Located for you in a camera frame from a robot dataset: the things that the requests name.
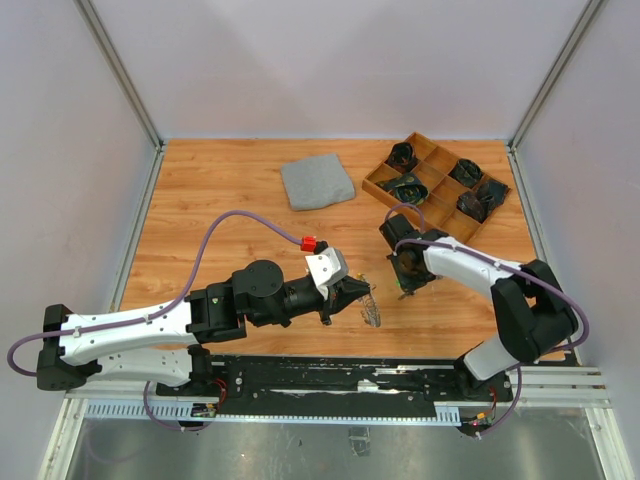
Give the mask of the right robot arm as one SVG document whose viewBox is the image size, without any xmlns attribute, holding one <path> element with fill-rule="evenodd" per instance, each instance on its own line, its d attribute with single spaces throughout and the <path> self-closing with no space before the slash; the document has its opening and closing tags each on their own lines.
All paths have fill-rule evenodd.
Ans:
<svg viewBox="0 0 640 480">
<path fill-rule="evenodd" d="M 502 260 L 444 231 L 421 232 L 402 214 L 387 216 L 379 231 L 404 294 L 443 277 L 491 302 L 497 333 L 454 363 L 453 387 L 463 399 L 477 399 L 496 375 L 538 360 L 579 329 L 575 307 L 541 260 Z"/>
</svg>

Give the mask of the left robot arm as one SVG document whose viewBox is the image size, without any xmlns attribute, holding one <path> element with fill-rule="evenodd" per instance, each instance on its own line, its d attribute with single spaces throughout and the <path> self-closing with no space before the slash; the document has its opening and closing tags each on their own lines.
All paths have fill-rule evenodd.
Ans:
<svg viewBox="0 0 640 480">
<path fill-rule="evenodd" d="M 207 393 L 214 371 L 187 354 L 171 360 L 161 345 L 192 347 L 246 337 L 246 326 L 288 327 L 316 312 L 324 325 L 371 292 L 328 255 L 309 256 L 305 276 L 287 281 L 271 260 L 257 260 L 231 277 L 193 290 L 176 302 L 108 314 L 81 315 L 62 304 L 46 308 L 36 382 L 43 391 L 67 391 L 94 380 L 140 380 Z"/>
</svg>

